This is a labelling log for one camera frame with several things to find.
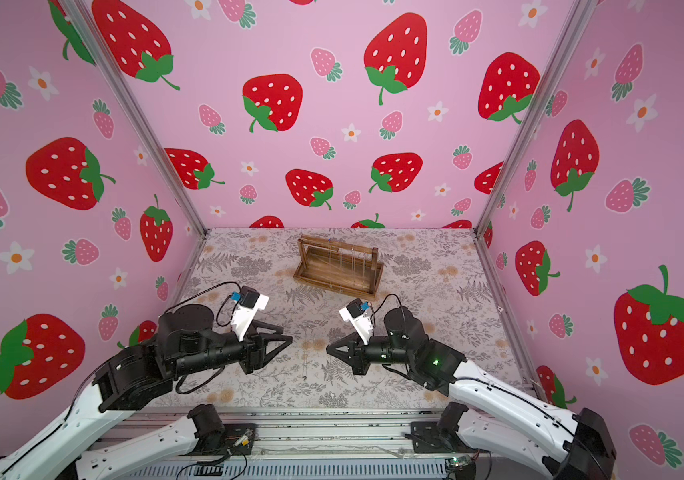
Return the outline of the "wooden jewelry display stand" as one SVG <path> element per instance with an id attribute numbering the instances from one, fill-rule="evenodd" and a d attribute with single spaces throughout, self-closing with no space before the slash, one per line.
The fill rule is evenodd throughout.
<path id="1" fill-rule="evenodd" d="M 302 235 L 298 240 L 300 264 L 293 278 L 334 293 L 373 301 L 385 264 L 380 249 Z"/>

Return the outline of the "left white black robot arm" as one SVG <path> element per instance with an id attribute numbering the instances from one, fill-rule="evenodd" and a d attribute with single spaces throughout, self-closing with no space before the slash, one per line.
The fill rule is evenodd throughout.
<path id="1" fill-rule="evenodd" d="M 232 435 L 211 404 L 148 434 L 107 448 L 96 442 L 113 427 L 173 390 L 184 376 L 238 364 L 250 374 L 293 341 L 282 327 L 237 308 L 234 329 L 214 330 L 214 314 L 187 305 L 164 314 L 157 333 L 127 347 L 96 370 L 93 380 L 55 421 L 14 453 L 0 457 L 0 479 L 116 479 L 189 453 L 229 457 L 245 430 Z"/>

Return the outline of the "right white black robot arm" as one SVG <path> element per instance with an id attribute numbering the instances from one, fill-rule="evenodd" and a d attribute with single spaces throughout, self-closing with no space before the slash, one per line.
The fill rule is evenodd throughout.
<path id="1" fill-rule="evenodd" d="M 484 450 L 550 479 L 609 479 L 617 452 L 605 420 L 574 413 L 497 379 L 460 351 L 432 339 L 406 307 L 390 310 L 385 335 L 374 333 L 373 308 L 355 299 L 339 311 L 354 333 L 327 347 L 356 375 L 373 364 L 447 396 L 438 424 L 445 448 Z"/>

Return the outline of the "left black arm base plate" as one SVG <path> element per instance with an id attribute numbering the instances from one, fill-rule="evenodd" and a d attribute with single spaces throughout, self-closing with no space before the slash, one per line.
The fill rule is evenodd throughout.
<path id="1" fill-rule="evenodd" d="M 256 439 L 255 423 L 225 424 L 219 431 L 208 433 L 192 451 L 195 455 L 249 456 Z"/>

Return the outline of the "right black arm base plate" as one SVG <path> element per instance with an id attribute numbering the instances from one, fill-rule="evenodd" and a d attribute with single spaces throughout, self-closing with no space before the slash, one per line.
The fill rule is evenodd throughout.
<path id="1" fill-rule="evenodd" d="M 405 438 L 412 442 L 416 453 L 421 454 L 476 454 L 487 453 L 464 443 L 456 432 L 441 428 L 436 421 L 415 421 L 410 424 Z"/>

